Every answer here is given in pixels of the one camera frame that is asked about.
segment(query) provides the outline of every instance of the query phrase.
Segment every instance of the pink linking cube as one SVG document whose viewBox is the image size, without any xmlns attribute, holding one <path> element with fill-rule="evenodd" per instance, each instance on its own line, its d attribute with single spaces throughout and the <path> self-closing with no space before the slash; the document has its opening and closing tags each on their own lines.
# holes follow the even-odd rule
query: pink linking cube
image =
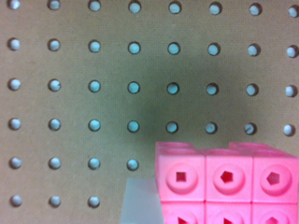
<svg viewBox="0 0 299 224">
<path fill-rule="evenodd" d="M 298 207 L 295 203 L 253 203 L 252 224 L 297 224 Z"/>
<path fill-rule="evenodd" d="M 206 203 L 206 224 L 251 224 L 251 203 Z"/>
<path fill-rule="evenodd" d="M 251 202 L 252 157 L 237 149 L 201 149 L 206 156 L 206 201 Z"/>
<path fill-rule="evenodd" d="M 253 202 L 298 202 L 298 158 L 265 144 L 233 142 L 230 148 L 253 158 Z"/>
<path fill-rule="evenodd" d="M 205 156 L 189 143 L 156 143 L 156 183 L 162 202 L 205 200 Z"/>
<path fill-rule="evenodd" d="M 189 202 L 162 203 L 165 224 L 205 223 L 205 204 Z"/>
</svg>

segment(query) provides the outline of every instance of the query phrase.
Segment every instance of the pink cube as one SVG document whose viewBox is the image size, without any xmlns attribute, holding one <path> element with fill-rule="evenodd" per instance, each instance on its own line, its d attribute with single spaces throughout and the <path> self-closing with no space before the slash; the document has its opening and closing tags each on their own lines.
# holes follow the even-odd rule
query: pink cube
<svg viewBox="0 0 299 224">
<path fill-rule="evenodd" d="M 206 155 L 206 201 L 250 203 L 252 157 L 236 149 L 202 149 Z"/>
<path fill-rule="evenodd" d="M 188 202 L 162 203 L 165 224 L 204 224 L 205 204 Z"/>
<path fill-rule="evenodd" d="M 298 158 L 265 144 L 230 143 L 230 147 L 253 158 L 253 202 L 298 202 Z"/>
<path fill-rule="evenodd" d="M 205 156 L 192 144 L 157 142 L 155 165 L 162 202 L 205 200 Z"/>
<path fill-rule="evenodd" d="M 206 224 L 251 224 L 251 203 L 206 203 Z"/>
<path fill-rule="evenodd" d="M 251 223 L 296 224 L 297 204 L 253 203 Z"/>
</svg>

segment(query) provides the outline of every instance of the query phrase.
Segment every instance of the square-shaped hole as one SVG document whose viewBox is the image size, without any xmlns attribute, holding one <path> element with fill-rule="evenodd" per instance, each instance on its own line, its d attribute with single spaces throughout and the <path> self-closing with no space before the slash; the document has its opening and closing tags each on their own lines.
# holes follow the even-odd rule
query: square-shaped hole
<svg viewBox="0 0 299 224">
<path fill-rule="evenodd" d="M 186 182 L 185 172 L 177 172 L 177 182 Z"/>
</svg>

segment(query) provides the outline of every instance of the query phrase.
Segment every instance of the white surface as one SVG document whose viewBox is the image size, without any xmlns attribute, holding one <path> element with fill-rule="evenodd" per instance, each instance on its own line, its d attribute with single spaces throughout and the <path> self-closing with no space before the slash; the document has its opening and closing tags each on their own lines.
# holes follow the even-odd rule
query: white surface
<svg viewBox="0 0 299 224">
<path fill-rule="evenodd" d="M 50 128 L 51 128 L 52 130 L 57 131 L 57 130 L 60 129 L 60 127 L 61 127 L 61 123 L 60 123 L 59 120 L 57 120 L 57 119 L 52 119 L 52 120 L 50 121 Z"/>
<path fill-rule="evenodd" d="M 293 47 L 289 47 L 287 49 L 287 54 L 290 58 L 293 58 L 296 56 L 296 50 Z"/>
<path fill-rule="evenodd" d="M 176 94 L 178 92 L 178 85 L 176 83 L 171 83 L 167 86 L 167 91 L 170 94 Z"/>
<path fill-rule="evenodd" d="M 132 3 L 130 5 L 130 11 L 132 13 L 138 13 L 140 11 L 140 9 L 141 9 L 141 6 L 138 3 Z"/>
<path fill-rule="evenodd" d="M 251 6 L 249 11 L 252 16 L 257 16 L 260 14 L 260 9 L 256 6 Z"/>
<path fill-rule="evenodd" d="M 285 125 L 284 128 L 283 128 L 283 132 L 287 136 L 291 136 L 293 134 L 292 126 L 290 124 Z"/>
<path fill-rule="evenodd" d="M 95 169 L 99 168 L 100 164 L 101 164 L 101 162 L 100 162 L 98 159 L 96 159 L 96 158 L 92 158 L 92 159 L 90 159 L 89 162 L 88 162 L 88 166 L 89 166 L 92 170 L 95 170 Z"/>
<path fill-rule="evenodd" d="M 248 85 L 247 88 L 246 88 L 246 93 L 249 95 L 249 96 L 253 96 L 255 95 L 257 92 L 255 86 L 253 85 Z"/>
<path fill-rule="evenodd" d="M 290 7 L 289 8 L 289 15 L 296 18 L 298 16 L 298 12 L 297 12 L 296 8 Z"/>
<path fill-rule="evenodd" d="M 90 51 L 93 53 L 100 51 L 100 48 L 101 48 L 101 45 L 97 41 L 93 41 L 90 45 Z"/>
<path fill-rule="evenodd" d="M 221 9 L 217 5 L 212 5 L 209 7 L 209 12 L 213 15 L 218 15 L 221 12 Z"/>
<path fill-rule="evenodd" d="M 294 96 L 294 89 L 292 86 L 288 86 L 286 87 L 286 95 L 289 97 L 293 97 Z"/>
<path fill-rule="evenodd" d="M 255 131 L 255 128 L 252 124 L 249 123 L 249 124 L 244 126 L 244 130 L 245 130 L 246 134 L 253 134 L 254 131 Z"/>
<path fill-rule="evenodd" d="M 22 203 L 21 197 L 19 195 L 14 195 L 10 201 L 11 201 L 11 204 L 15 207 L 20 206 Z"/>
<path fill-rule="evenodd" d="M 154 178 L 128 178 L 120 224 L 164 224 Z"/>
<path fill-rule="evenodd" d="M 131 82 L 129 84 L 129 92 L 130 93 L 138 93 L 140 90 L 139 84 L 136 82 Z"/>
<path fill-rule="evenodd" d="M 169 122 L 166 129 L 169 133 L 175 133 L 178 130 L 178 126 L 175 122 Z"/>
<path fill-rule="evenodd" d="M 169 6 L 169 11 L 172 14 L 178 14 L 180 12 L 180 6 L 177 3 L 173 3 Z"/>
<path fill-rule="evenodd" d="M 215 95 L 217 93 L 217 87 L 215 85 L 209 84 L 206 87 L 206 92 L 209 95 Z"/>
<path fill-rule="evenodd" d="M 18 169 L 21 167 L 21 160 L 19 158 L 12 158 L 10 161 L 11 168 Z"/>
<path fill-rule="evenodd" d="M 54 169 L 54 170 L 60 168 L 60 166 L 61 166 L 60 160 L 56 157 L 50 159 L 49 166 L 51 169 Z"/>
<path fill-rule="evenodd" d="M 258 54 L 257 48 L 253 45 L 249 46 L 249 55 L 256 56 L 257 54 Z"/>
<path fill-rule="evenodd" d="M 51 80 L 50 84 L 49 84 L 49 87 L 50 87 L 50 89 L 52 91 L 58 91 L 61 88 L 60 81 L 58 81 L 56 79 L 55 80 Z"/>
<path fill-rule="evenodd" d="M 12 79 L 9 83 L 9 87 L 12 91 L 17 91 L 21 86 L 21 82 L 18 79 Z"/>
<path fill-rule="evenodd" d="M 21 127 L 21 121 L 19 119 L 12 119 L 9 125 L 11 129 L 18 130 Z"/>
<path fill-rule="evenodd" d="M 20 49 L 20 40 L 12 39 L 10 41 L 9 45 L 12 50 L 18 50 L 18 49 Z"/>
<path fill-rule="evenodd" d="M 100 123 L 100 121 L 93 119 L 89 123 L 89 127 L 90 127 L 91 131 L 96 132 L 101 128 L 101 123 Z"/>
<path fill-rule="evenodd" d="M 60 2 L 59 1 L 50 1 L 49 7 L 52 10 L 57 10 L 60 7 Z"/>
<path fill-rule="evenodd" d="M 139 129 L 139 124 L 137 121 L 130 121 L 129 124 L 128 124 L 128 129 L 131 133 L 135 133 L 138 131 Z"/>
<path fill-rule="evenodd" d="M 216 45 L 208 46 L 207 51 L 210 55 L 213 55 L 213 56 L 217 55 L 219 52 L 218 47 Z"/>
<path fill-rule="evenodd" d="M 58 40 L 51 40 L 50 41 L 50 50 L 57 51 L 60 48 L 60 43 Z"/>
<path fill-rule="evenodd" d="M 136 43 L 132 43 L 132 44 L 130 44 L 129 50 L 131 53 L 137 54 L 140 51 L 140 46 Z"/>
<path fill-rule="evenodd" d="M 168 51 L 171 54 L 178 54 L 179 53 L 179 46 L 175 43 L 168 46 Z"/>
<path fill-rule="evenodd" d="M 216 126 L 215 126 L 215 124 L 214 123 L 208 123 L 206 125 L 206 132 L 207 133 L 214 133 L 214 132 L 216 132 Z"/>
<path fill-rule="evenodd" d="M 101 84 L 98 81 L 92 81 L 89 86 L 90 91 L 98 92 L 101 89 Z"/>
<path fill-rule="evenodd" d="M 53 207 L 58 207 L 60 203 L 61 201 L 59 196 L 50 197 L 50 205 L 52 205 Z"/>
<path fill-rule="evenodd" d="M 92 1 L 90 4 L 91 11 L 98 11 L 101 8 L 101 4 L 98 1 Z"/>
<path fill-rule="evenodd" d="M 97 207 L 98 205 L 100 204 L 100 200 L 98 197 L 91 197 L 89 200 L 88 200 L 88 205 L 92 208 L 95 208 Z"/>
<path fill-rule="evenodd" d="M 138 169 L 139 163 L 136 160 L 129 160 L 127 162 L 127 167 L 130 171 L 135 171 L 136 169 Z"/>
<path fill-rule="evenodd" d="M 9 6 L 11 9 L 18 9 L 20 7 L 20 1 L 19 0 L 11 0 L 9 3 Z"/>
</svg>

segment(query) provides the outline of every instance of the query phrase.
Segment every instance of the brown pegboard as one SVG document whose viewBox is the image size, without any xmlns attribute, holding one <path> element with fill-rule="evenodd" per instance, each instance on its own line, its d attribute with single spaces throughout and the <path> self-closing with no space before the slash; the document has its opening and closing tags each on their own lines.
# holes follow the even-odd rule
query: brown pegboard
<svg viewBox="0 0 299 224">
<path fill-rule="evenodd" d="M 181 1 L 182 10 L 172 15 L 170 1 L 141 1 L 137 14 L 128 10 L 128 0 L 101 0 L 101 9 L 91 12 L 88 1 L 61 0 L 61 8 L 51 11 L 47 1 L 21 1 L 17 10 L 0 4 L 0 127 L 1 127 L 1 223 L 118 223 L 124 187 L 128 177 L 154 176 L 156 141 L 192 142 L 196 147 L 228 147 L 230 141 L 264 142 L 299 156 L 299 134 L 287 137 L 285 124 L 298 125 L 299 97 L 288 98 L 286 86 L 299 86 L 298 58 L 286 50 L 299 45 L 298 22 L 288 9 L 296 1 L 261 1 L 263 13 L 249 14 L 252 1 L 221 1 L 222 13 L 209 13 L 211 1 Z M 21 48 L 12 51 L 7 41 L 16 37 Z M 61 48 L 51 52 L 48 41 L 57 38 Z M 90 53 L 88 44 L 97 39 L 99 53 Z M 141 51 L 128 52 L 128 44 L 138 41 Z M 181 51 L 172 56 L 167 46 L 176 41 Z M 217 42 L 221 53 L 207 53 Z M 258 43 L 262 52 L 248 55 L 248 46 Z M 10 91 L 11 78 L 21 81 L 18 91 Z M 48 82 L 57 78 L 62 88 L 49 91 Z M 88 84 L 97 79 L 98 93 Z M 130 94 L 127 85 L 137 81 L 141 90 Z M 166 86 L 179 84 L 179 94 L 170 95 Z M 220 91 L 206 94 L 206 85 L 215 82 Z M 260 92 L 246 95 L 246 87 L 256 83 Z M 21 128 L 11 131 L 7 122 L 21 120 Z M 53 132 L 50 119 L 62 128 Z M 101 121 L 101 130 L 91 132 L 88 122 Z M 140 130 L 127 131 L 127 123 L 137 120 Z M 179 130 L 165 130 L 168 121 Z M 215 134 L 205 126 L 218 125 Z M 254 122 L 258 132 L 244 133 L 244 125 Z M 12 157 L 22 160 L 12 170 Z M 52 157 L 62 167 L 48 166 Z M 99 170 L 88 168 L 92 157 L 101 161 Z M 126 162 L 139 161 L 130 172 Z M 23 204 L 9 204 L 19 194 Z M 52 195 L 62 199 L 60 207 L 48 205 Z M 91 209 L 87 200 L 98 196 L 101 205 Z"/>
</svg>

